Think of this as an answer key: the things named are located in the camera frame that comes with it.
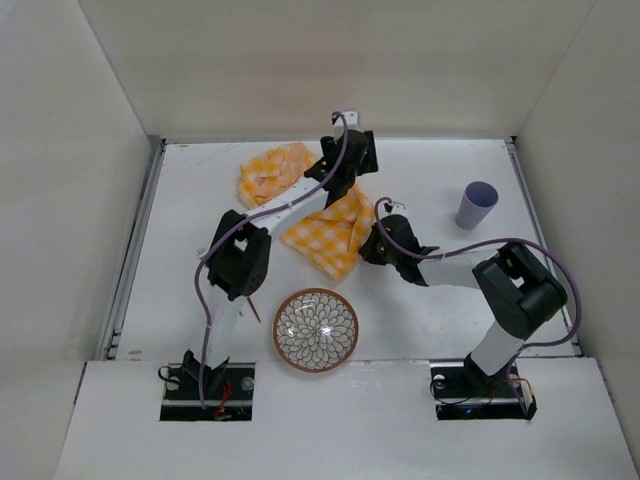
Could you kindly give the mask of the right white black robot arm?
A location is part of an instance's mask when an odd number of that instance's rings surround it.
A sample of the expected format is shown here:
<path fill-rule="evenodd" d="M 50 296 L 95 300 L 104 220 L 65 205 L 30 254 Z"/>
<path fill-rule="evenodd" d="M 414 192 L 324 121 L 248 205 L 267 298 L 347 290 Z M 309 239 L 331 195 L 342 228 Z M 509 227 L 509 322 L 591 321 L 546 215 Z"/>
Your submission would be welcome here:
<path fill-rule="evenodd" d="M 464 382 L 476 391 L 506 380 L 527 341 L 568 301 L 565 288 L 538 259 L 554 257 L 524 239 L 495 239 L 440 253 L 419 244 L 407 217 L 390 214 L 374 223 L 359 255 L 369 264 L 393 266 L 414 285 L 482 293 L 494 320 L 463 363 Z"/>

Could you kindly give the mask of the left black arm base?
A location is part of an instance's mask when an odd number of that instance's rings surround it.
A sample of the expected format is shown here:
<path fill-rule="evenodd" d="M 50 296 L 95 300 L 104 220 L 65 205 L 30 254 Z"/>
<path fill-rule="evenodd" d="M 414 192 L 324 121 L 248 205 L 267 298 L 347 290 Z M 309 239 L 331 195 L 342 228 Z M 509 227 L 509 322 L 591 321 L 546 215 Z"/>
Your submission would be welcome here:
<path fill-rule="evenodd" d="M 168 422 L 244 422 L 252 419 L 255 363 L 201 364 L 191 350 L 181 363 L 161 366 L 160 420 Z"/>

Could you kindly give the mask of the yellow white checkered cloth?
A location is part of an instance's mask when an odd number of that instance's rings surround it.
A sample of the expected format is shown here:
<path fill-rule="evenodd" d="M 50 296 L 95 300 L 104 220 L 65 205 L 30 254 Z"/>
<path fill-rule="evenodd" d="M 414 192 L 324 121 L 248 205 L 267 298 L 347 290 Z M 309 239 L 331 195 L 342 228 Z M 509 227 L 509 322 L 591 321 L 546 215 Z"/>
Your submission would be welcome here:
<path fill-rule="evenodd" d="M 292 186 L 316 160 L 301 142 L 251 158 L 240 166 L 240 200 L 249 208 L 267 203 Z M 280 239 L 331 279 L 340 280 L 355 267 L 373 222 L 373 204 L 355 185 L 328 209 L 304 218 Z"/>

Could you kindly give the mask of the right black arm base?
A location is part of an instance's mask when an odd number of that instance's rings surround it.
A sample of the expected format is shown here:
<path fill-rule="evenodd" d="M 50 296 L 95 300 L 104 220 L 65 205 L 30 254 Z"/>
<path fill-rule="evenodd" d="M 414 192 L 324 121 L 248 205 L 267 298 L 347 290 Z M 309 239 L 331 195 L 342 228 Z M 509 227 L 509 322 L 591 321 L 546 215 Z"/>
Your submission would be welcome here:
<path fill-rule="evenodd" d="M 525 420 L 538 411 L 531 383 L 515 364 L 508 372 L 483 377 L 463 361 L 430 364 L 429 390 L 440 421 Z"/>

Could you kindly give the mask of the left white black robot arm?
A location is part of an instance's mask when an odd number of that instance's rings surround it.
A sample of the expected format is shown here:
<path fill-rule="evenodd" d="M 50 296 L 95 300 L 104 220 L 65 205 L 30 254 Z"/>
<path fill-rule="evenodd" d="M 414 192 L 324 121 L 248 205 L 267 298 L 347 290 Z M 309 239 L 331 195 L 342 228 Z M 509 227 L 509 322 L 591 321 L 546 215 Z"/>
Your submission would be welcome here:
<path fill-rule="evenodd" d="M 321 147 L 321 159 L 284 192 L 245 213 L 225 212 L 196 267 L 194 286 L 205 330 L 201 352 L 184 370 L 196 382 L 202 406 L 223 382 L 236 320 L 244 301 L 266 279 L 272 240 L 345 197 L 357 177 L 378 171 L 370 130 L 347 128 L 339 138 L 322 138 Z"/>

